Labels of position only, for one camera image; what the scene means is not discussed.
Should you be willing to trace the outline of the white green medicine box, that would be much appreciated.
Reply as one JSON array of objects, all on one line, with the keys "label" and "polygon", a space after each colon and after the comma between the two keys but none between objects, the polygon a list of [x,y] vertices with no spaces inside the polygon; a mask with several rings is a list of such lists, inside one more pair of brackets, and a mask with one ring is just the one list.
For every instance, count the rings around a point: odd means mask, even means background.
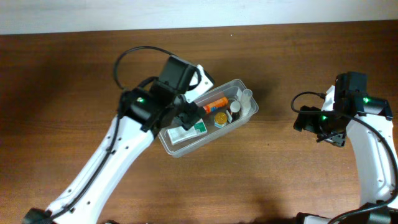
[{"label": "white green medicine box", "polygon": [[166,131],[172,145],[187,141],[189,139],[202,136],[207,133],[207,128],[202,119],[195,123],[189,130],[184,130],[181,126],[171,128]]}]

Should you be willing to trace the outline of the gold lid balm jar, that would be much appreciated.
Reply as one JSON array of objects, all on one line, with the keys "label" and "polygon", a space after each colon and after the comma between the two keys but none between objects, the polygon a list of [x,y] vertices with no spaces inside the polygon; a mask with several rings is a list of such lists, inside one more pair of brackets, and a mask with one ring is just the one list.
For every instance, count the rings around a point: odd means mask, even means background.
[{"label": "gold lid balm jar", "polygon": [[215,115],[214,125],[217,128],[223,128],[227,125],[227,123],[228,123],[228,117],[227,117],[226,113],[219,112]]}]

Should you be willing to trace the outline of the orange white-capped tube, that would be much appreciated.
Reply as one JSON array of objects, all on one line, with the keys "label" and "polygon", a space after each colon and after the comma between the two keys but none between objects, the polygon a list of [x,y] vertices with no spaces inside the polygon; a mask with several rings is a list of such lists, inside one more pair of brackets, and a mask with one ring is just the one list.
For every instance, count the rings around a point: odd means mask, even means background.
[{"label": "orange white-capped tube", "polygon": [[205,110],[206,114],[210,114],[210,113],[226,106],[227,104],[228,104],[227,97],[223,97],[223,98],[220,98],[212,103],[205,105],[203,107],[203,109]]}]

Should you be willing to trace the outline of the clear plastic container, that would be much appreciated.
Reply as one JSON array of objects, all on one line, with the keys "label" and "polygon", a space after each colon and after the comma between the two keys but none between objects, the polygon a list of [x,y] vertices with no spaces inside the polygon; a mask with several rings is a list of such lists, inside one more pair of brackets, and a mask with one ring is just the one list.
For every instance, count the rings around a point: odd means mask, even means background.
[{"label": "clear plastic container", "polygon": [[[204,106],[222,97],[227,98],[229,101],[239,101],[242,94],[246,92],[245,84],[241,80],[235,79],[202,95],[195,100],[195,103],[199,106]],[[182,157],[244,125],[251,119],[253,114],[258,112],[258,109],[258,104],[250,97],[249,111],[245,115],[241,115],[237,121],[226,123],[226,126],[222,128],[216,126],[215,116],[219,112],[225,112],[225,106],[199,120],[199,129],[191,128],[190,134],[187,134],[181,126],[178,127],[177,122],[174,121],[171,126],[162,129],[158,137],[168,154],[174,158]]]}]

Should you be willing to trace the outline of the black white-capped bottle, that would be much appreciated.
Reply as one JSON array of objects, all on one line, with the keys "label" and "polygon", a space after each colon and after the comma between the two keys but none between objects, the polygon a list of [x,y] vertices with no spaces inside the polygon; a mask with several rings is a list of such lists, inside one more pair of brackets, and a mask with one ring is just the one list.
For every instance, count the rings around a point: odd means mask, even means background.
[{"label": "black white-capped bottle", "polygon": [[229,123],[233,123],[236,120],[239,119],[240,117],[240,109],[241,105],[240,102],[238,101],[233,101],[229,106],[228,109],[226,110],[226,115]]}]

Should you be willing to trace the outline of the white squeeze tube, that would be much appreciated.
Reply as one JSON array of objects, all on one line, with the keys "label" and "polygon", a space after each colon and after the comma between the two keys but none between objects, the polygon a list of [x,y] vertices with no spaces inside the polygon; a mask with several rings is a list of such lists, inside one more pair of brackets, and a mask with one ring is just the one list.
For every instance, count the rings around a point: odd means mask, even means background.
[{"label": "white squeeze tube", "polygon": [[239,103],[241,105],[240,115],[246,116],[251,109],[251,98],[252,91],[250,89],[245,89],[242,91],[241,96],[239,98]]}]

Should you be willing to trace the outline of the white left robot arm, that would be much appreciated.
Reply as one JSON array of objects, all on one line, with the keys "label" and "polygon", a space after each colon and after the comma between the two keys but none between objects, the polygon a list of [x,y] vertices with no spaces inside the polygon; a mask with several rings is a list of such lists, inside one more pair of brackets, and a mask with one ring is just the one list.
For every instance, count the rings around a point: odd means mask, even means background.
[{"label": "white left robot arm", "polygon": [[118,113],[101,144],[68,188],[45,210],[31,208],[23,223],[96,223],[131,164],[174,118],[192,127],[203,110],[194,100],[208,91],[138,87],[121,94]]}]

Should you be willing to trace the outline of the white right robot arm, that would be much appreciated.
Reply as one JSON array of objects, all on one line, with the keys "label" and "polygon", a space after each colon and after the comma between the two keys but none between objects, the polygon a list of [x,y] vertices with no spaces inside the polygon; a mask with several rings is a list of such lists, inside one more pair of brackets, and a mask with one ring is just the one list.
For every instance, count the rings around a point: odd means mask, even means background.
[{"label": "white right robot arm", "polygon": [[386,100],[368,95],[334,97],[320,93],[321,109],[297,110],[294,128],[310,131],[318,141],[353,147],[360,180],[359,208],[324,218],[301,215],[302,223],[397,223],[397,154],[392,116]]}]

